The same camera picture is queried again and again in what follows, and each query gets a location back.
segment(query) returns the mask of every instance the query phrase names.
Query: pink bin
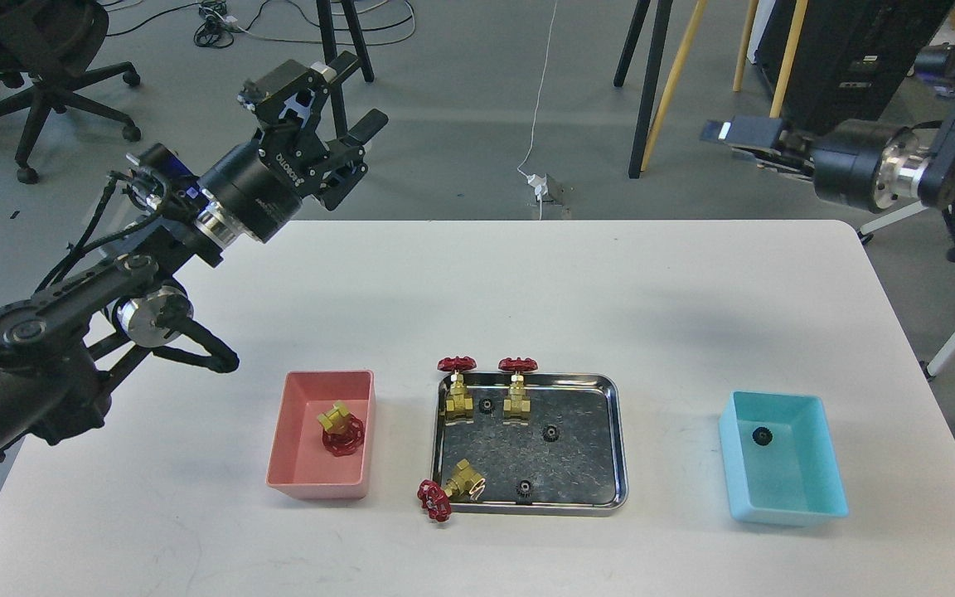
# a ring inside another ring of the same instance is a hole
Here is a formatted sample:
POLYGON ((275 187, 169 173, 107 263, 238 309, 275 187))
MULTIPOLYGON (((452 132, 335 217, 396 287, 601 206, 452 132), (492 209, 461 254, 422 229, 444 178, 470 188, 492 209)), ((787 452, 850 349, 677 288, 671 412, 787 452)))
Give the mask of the pink bin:
POLYGON ((285 377, 275 443, 268 463, 268 485, 297 499, 359 499, 371 477, 375 430, 375 374, 371 371, 291 371, 285 377), (363 447, 333 456, 322 446, 316 415, 340 400, 363 420, 363 447))

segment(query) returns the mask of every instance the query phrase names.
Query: small black gear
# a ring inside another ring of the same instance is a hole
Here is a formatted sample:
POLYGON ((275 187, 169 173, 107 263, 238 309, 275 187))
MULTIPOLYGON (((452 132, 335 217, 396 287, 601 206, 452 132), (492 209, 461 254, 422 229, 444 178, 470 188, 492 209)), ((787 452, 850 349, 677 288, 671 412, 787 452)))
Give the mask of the small black gear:
POLYGON ((758 427, 751 437, 758 446, 767 446, 773 442, 773 432, 769 431, 768 427, 758 427))

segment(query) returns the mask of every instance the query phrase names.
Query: tripod leg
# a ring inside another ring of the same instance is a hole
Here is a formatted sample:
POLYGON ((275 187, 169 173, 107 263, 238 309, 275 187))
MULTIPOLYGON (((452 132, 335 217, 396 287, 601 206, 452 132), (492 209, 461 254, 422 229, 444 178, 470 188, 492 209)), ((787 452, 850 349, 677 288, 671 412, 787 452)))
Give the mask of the tripod leg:
POLYGON ((628 33, 625 35, 625 47, 621 49, 621 60, 618 60, 618 71, 614 72, 614 87, 621 87, 625 84, 625 75, 628 75, 628 65, 633 63, 633 53, 636 52, 636 42, 640 41, 640 30, 643 29, 643 22, 647 19, 647 9, 650 7, 651 0, 636 0, 636 12, 633 12, 633 22, 628 24, 628 33))
POLYGON ((367 83, 375 82, 375 69, 371 68, 371 57, 367 54, 367 44, 363 41, 363 29, 360 27, 360 15, 356 14, 356 0, 342 0, 342 11, 348 22, 349 34, 352 34, 352 45, 356 48, 356 56, 360 58, 360 68, 363 69, 363 80, 367 83))
POLYGON ((732 91, 743 88, 743 67, 746 65, 746 54, 750 48, 750 33, 754 29, 754 16, 758 14, 758 0, 750 0, 746 8, 746 22, 743 23, 743 40, 739 42, 739 58, 735 61, 735 79, 732 79, 732 91))
POLYGON ((647 143, 647 126, 651 125, 651 112, 655 109, 655 94, 658 91, 658 75, 662 66, 662 53, 666 50, 666 33, 670 26, 673 0, 658 0, 655 8, 655 31, 651 34, 651 52, 647 56, 647 74, 640 91, 640 115, 636 118, 636 133, 633 134, 633 154, 628 160, 628 177, 640 178, 640 162, 643 146, 647 143))
POLYGON ((655 150, 655 141, 661 132, 662 122, 666 121, 666 113, 670 109, 670 102, 673 101, 676 85, 680 80, 680 73, 683 72, 683 64, 687 61, 687 53, 691 52, 691 44, 695 40, 698 24, 702 22, 705 3, 706 0, 695 2, 695 10, 691 12, 691 19, 687 22, 687 29, 683 32, 683 39, 680 41, 679 48, 677 48, 677 56, 673 58, 673 67, 670 68, 670 75, 666 80, 666 89, 662 91, 662 99, 658 102, 655 122, 651 125, 651 132, 647 134, 647 147, 643 150, 643 162, 640 163, 641 171, 647 170, 647 164, 651 162, 651 152, 655 150))
MULTIPOLYGON (((330 64, 337 58, 337 41, 334 39, 334 16, 330 13, 330 0, 315 0, 319 12, 319 36, 322 38, 322 59, 330 64)), ((330 107, 334 113, 334 132, 338 137, 348 133, 348 117, 345 116, 345 98, 341 85, 330 90, 330 107)))
POLYGON ((783 98, 788 94, 788 81, 791 80, 791 69, 795 66, 795 52, 798 51, 798 39, 802 34, 802 24, 806 21, 807 8, 808 0, 798 0, 795 4, 795 14, 791 16, 791 31, 788 33, 788 46, 783 51, 780 76, 776 78, 773 108, 768 111, 769 118, 779 118, 783 110, 783 98))

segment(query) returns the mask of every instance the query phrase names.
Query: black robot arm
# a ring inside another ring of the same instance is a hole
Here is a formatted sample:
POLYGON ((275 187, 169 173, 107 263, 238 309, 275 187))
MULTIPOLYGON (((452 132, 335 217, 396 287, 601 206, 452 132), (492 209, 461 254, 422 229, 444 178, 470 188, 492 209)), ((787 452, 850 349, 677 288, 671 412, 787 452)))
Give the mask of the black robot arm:
POLYGON ((847 120, 823 136, 786 120, 738 116, 710 121, 701 138, 724 143, 789 177, 812 181, 827 201, 878 212, 899 199, 945 209, 955 202, 955 46, 921 50, 916 72, 951 102, 931 146, 909 126, 847 120))
POLYGON ((238 99, 257 117, 257 132, 200 177, 160 144, 128 155, 128 174, 110 173, 80 242, 30 298, 0 308, 0 462, 25 434, 53 445, 103 426, 111 392, 149 355, 220 373, 238 367, 238 356, 193 320, 173 276, 193 256, 215 267, 239 235, 268 242, 304 197, 327 209, 341 204, 367 171, 364 143, 387 122, 371 110, 346 135, 319 139, 330 90, 356 68, 356 57, 344 52, 330 65, 287 61, 247 80, 238 99), (118 182, 148 214, 120 233, 88 241, 118 182), (95 250, 104 258, 69 276, 95 250), (114 331, 88 347, 96 313, 114 331), (207 354, 167 346, 181 335, 207 354), (125 345, 129 350, 109 369, 95 364, 125 345))

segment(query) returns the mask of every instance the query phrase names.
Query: tray rim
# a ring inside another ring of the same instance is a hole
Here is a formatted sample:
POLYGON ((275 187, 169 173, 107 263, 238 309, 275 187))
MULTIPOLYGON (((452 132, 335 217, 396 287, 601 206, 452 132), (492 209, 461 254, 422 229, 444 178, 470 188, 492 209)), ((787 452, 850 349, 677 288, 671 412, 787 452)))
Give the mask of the tray rim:
MULTIPOLYGON (((505 379, 502 383, 468 383, 468 386, 503 386, 507 388, 511 383, 511 373, 504 371, 466 371, 465 375, 494 375, 505 379)), ((611 458, 613 458, 614 485, 617 491, 614 492, 614 498, 606 503, 567 503, 567 502, 452 502, 452 512, 472 512, 482 514, 556 514, 573 515, 573 517, 609 517, 619 507, 624 505, 628 499, 628 472, 625 462, 625 442, 621 425, 621 405, 618 398, 618 386, 613 379, 606 375, 598 373, 527 373, 526 378, 535 378, 536 381, 543 381, 545 378, 558 379, 558 381, 576 381, 576 379, 587 379, 584 386, 590 386, 592 389, 598 389, 596 383, 603 382, 603 385, 609 386, 610 392, 607 398, 607 419, 610 424, 610 449, 611 458)), ((443 396, 443 389, 446 389, 451 381, 451 374, 440 379, 437 383, 437 401, 434 409, 434 438, 433 438, 433 456, 429 466, 429 478, 441 479, 443 471, 443 449, 444 449, 444 428, 446 426, 440 423, 440 401, 443 396)), ((569 386, 571 383, 560 383, 562 386, 569 386)), ((531 383, 532 386, 553 386, 554 383, 531 383)))

